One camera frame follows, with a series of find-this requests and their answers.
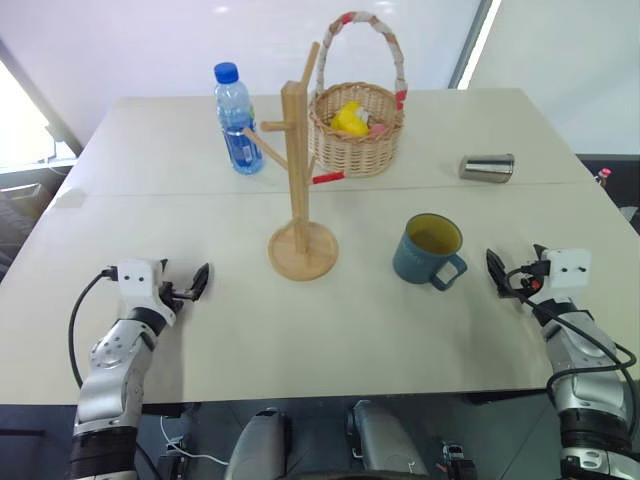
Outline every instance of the blue mug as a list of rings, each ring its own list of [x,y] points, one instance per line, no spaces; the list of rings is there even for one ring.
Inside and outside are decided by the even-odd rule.
[[[393,268],[407,282],[431,282],[444,291],[467,271],[467,264],[457,255],[460,247],[462,232],[455,223],[442,215],[421,213],[407,222],[393,256]],[[454,268],[448,275],[441,272],[447,264]]]

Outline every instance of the blue bottle cap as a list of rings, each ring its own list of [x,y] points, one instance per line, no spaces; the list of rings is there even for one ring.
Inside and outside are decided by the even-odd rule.
[[[213,67],[218,83],[233,83],[238,81],[238,67],[235,63],[223,62]]]

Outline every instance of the basket handle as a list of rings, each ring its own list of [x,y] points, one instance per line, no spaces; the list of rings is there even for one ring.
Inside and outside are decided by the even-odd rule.
[[[404,57],[398,39],[393,34],[391,29],[384,23],[382,23],[378,17],[369,12],[347,12],[338,17],[331,25],[327,33],[325,33],[322,39],[322,46],[320,47],[320,55],[318,56],[318,64],[316,67],[316,95],[319,95],[324,90],[324,66],[327,62],[327,52],[331,46],[331,41],[335,37],[342,27],[347,23],[362,23],[366,22],[378,33],[384,35],[391,50],[393,56],[393,63],[396,66],[396,109],[402,110],[404,108],[404,101],[407,98],[407,83],[404,79]]]

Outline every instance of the red tip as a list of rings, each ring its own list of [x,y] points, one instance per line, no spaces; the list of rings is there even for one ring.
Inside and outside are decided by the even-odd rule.
[[[404,101],[407,99],[407,91],[400,90],[396,92],[396,110],[404,109]]]
[[[334,180],[341,180],[344,178],[344,172],[332,172],[326,173],[324,175],[318,175],[317,177],[313,177],[311,181],[314,185],[318,183],[326,183],[333,182]]]
[[[347,23],[351,22],[353,20],[353,17],[356,16],[356,12],[347,12],[344,15],[342,15],[341,19],[342,19],[342,24],[346,25]]]

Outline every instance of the water bottle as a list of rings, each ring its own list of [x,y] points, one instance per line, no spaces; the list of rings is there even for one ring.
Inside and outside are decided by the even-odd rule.
[[[213,69],[218,85],[215,96],[218,121],[227,143],[233,168],[250,175],[262,168],[262,152],[242,133],[249,127],[255,131],[255,115],[247,87],[238,80],[238,68],[230,62],[219,63]]]

